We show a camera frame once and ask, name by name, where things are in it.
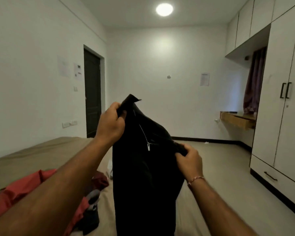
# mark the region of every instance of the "purple curtain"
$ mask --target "purple curtain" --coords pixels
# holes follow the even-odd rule
[[[267,47],[255,51],[244,96],[244,113],[258,112]]]

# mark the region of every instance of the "ceiling light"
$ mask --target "ceiling light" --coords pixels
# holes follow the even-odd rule
[[[159,4],[158,7],[156,8],[156,12],[160,16],[169,16],[173,12],[174,8],[171,4],[168,3],[162,3]]]

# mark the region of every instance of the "cabinet handle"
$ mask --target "cabinet handle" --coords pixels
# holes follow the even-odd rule
[[[273,178],[271,175],[269,175],[266,171],[264,171],[264,173],[268,176],[268,177],[270,177],[271,179],[273,179],[274,181],[277,181],[277,179],[275,179],[275,178]]]
[[[280,95],[280,98],[284,98],[284,97],[282,97],[282,94],[283,94],[283,89],[284,89],[284,85],[285,85],[286,83],[282,83],[282,88],[281,88],[281,95]]]
[[[289,85],[290,85],[291,83],[292,83],[292,82],[289,82],[289,83],[287,84],[287,89],[286,89],[285,98],[289,98],[289,97],[287,97],[287,94],[288,94]]]

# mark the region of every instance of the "wooden shelf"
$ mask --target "wooden shelf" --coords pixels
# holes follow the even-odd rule
[[[249,114],[240,115],[237,112],[220,112],[220,119],[244,130],[255,129],[256,126],[256,118]]]

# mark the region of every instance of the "white wardrobe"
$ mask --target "white wardrobe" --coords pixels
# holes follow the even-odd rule
[[[295,204],[295,6],[271,24],[250,167]]]

